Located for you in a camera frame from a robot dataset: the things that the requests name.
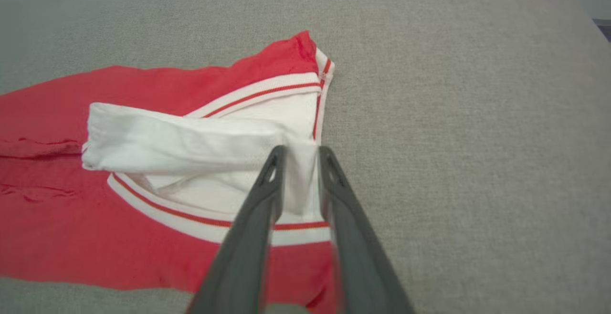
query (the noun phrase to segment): white fabric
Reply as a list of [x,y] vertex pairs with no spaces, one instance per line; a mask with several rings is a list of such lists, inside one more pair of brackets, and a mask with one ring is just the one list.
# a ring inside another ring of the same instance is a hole
[[[93,103],[83,167],[141,174],[144,177],[133,179],[139,179],[140,186],[162,198],[235,214],[269,151],[285,145],[289,153],[284,209],[293,215],[318,218],[314,177],[317,148],[311,138],[314,116],[280,115],[281,122],[262,119],[275,111],[270,108],[287,112],[287,105],[306,112],[315,110],[316,97],[312,94],[290,97],[284,103],[282,98],[272,99],[269,105],[259,103],[247,108],[248,112],[238,111],[223,118],[188,118]],[[242,115],[260,119],[231,117]]]

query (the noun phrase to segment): garment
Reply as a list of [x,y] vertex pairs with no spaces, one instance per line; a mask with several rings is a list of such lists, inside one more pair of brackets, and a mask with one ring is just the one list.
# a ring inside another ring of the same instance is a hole
[[[309,136],[319,140],[333,69],[303,32],[228,68],[114,66],[0,96],[0,273],[29,281],[195,291],[231,226],[231,212],[202,215],[188,203],[164,201],[157,190],[176,184],[176,175],[109,176],[83,169],[89,106],[101,102],[232,120],[261,119],[254,115],[266,116],[263,107],[281,121],[278,110],[291,101],[280,98],[297,96],[314,109],[295,131],[311,127]],[[216,200],[210,199],[209,208]],[[327,229],[312,217],[297,216],[277,225],[274,235]],[[168,224],[168,217],[179,227]],[[313,240],[279,240],[270,251],[269,301],[333,310],[326,240],[320,234]]]

